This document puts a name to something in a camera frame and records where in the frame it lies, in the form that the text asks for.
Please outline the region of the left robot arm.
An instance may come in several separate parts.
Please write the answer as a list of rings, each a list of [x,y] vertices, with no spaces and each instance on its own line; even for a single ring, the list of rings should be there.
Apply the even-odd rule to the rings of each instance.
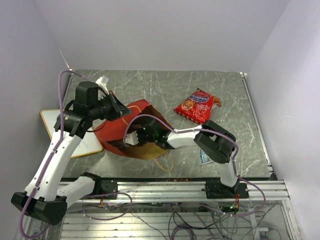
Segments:
[[[69,185],[60,188],[60,181],[70,158],[95,120],[105,122],[129,115],[123,105],[101,83],[83,81],[75,89],[75,97],[58,115],[50,146],[35,176],[23,192],[15,192],[11,203],[22,216],[57,225],[68,207],[81,198],[98,198],[102,179],[84,172]]]

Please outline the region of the red paper bag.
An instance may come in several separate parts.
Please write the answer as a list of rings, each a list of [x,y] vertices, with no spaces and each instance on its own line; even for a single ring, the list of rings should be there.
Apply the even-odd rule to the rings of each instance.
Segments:
[[[122,157],[153,161],[163,171],[172,171],[173,160],[169,168],[158,162],[158,158],[168,151],[157,146],[156,140],[167,130],[165,126],[171,125],[146,99],[134,101],[127,107],[130,114],[105,121],[94,129],[103,148]]]

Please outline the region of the red candy bag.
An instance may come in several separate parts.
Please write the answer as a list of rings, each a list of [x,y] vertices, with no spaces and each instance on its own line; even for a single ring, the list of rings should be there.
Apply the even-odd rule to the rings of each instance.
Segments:
[[[210,119],[213,108],[221,106],[220,98],[198,88],[173,111],[200,125]]]

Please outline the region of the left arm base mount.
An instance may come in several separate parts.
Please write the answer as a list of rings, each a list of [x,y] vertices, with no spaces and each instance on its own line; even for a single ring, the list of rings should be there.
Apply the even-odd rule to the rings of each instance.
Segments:
[[[115,193],[118,192],[118,184],[114,180],[104,179],[96,174],[84,172],[80,175],[81,177],[87,177],[94,181],[93,191],[87,195],[93,198],[98,198],[98,195],[107,200],[115,200],[117,195]]]

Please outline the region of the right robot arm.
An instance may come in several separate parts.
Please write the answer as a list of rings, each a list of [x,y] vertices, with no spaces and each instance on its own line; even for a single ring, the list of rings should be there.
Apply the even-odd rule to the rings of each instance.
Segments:
[[[239,151],[236,138],[229,131],[206,120],[203,124],[186,129],[164,129],[156,120],[147,121],[133,132],[134,145],[155,143],[163,150],[198,146],[213,162],[220,173],[220,192],[226,198],[238,192],[239,178],[235,167],[235,156]]]

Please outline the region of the white blue snack wrapper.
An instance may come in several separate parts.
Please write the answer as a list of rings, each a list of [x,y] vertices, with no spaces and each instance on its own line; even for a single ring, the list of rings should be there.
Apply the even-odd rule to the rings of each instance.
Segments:
[[[200,166],[206,165],[206,164],[211,164],[213,162],[214,161],[211,158],[209,158],[209,156],[202,149],[199,150],[199,165]]]

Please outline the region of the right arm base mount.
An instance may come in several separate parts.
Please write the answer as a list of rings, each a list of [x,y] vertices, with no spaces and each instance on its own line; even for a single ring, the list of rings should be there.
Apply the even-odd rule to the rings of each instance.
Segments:
[[[233,187],[223,185],[219,179],[207,181],[201,189],[207,199],[248,199],[249,191],[246,183],[238,180]]]

